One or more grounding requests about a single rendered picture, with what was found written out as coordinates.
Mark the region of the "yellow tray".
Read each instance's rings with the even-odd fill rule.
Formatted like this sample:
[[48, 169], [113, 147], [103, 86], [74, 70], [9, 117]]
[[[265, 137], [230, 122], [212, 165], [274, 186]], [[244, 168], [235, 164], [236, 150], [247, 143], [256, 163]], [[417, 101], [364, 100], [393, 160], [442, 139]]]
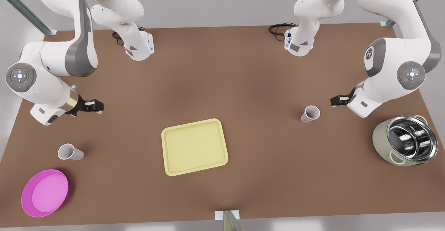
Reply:
[[224, 131], [216, 118], [167, 127], [161, 141], [168, 176], [224, 166], [229, 161]]

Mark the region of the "white cup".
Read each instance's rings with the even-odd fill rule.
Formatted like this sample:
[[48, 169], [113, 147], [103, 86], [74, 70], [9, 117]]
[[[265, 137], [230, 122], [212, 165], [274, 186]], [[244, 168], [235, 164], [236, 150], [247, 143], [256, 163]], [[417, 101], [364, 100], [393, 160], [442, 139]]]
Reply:
[[71, 160], [79, 161], [84, 157], [84, 152], [82, 150], [79, 150], [72, 144], [67, 143], [67, 144], [62, 145], [59, 148], [59, 150], [57, 152], [57, 156], [61, 160], [71, 159]]
[[305, 108], [302, 116], [301, 116], [301, 121], [303, 123], [309, 123], [313, 120], [316, 120], [320, 117], [321, 112], [318, 109], [318, 107], [314, 106], [314, 105], [309, 105]]

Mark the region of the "green steel pot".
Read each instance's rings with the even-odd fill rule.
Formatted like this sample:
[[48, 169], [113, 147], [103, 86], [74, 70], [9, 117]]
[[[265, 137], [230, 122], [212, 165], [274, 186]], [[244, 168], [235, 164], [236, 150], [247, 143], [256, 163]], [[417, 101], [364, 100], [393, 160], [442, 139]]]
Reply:
[[372, 133], [374, 149], [386, 162], [408, 167], [431, 161], [438, 140], [421, 115], [400, 115], [378, 124]]

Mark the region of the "pink plate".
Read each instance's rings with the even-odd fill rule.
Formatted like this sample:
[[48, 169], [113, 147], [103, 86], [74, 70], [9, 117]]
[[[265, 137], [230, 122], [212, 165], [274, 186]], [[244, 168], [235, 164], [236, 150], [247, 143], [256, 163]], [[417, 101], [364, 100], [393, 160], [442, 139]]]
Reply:
[[44, 170], [32, 177], [21, 195], [24, 212], [34, 218], [48, 216], [68, 199], [70, 183], [59, 170]]

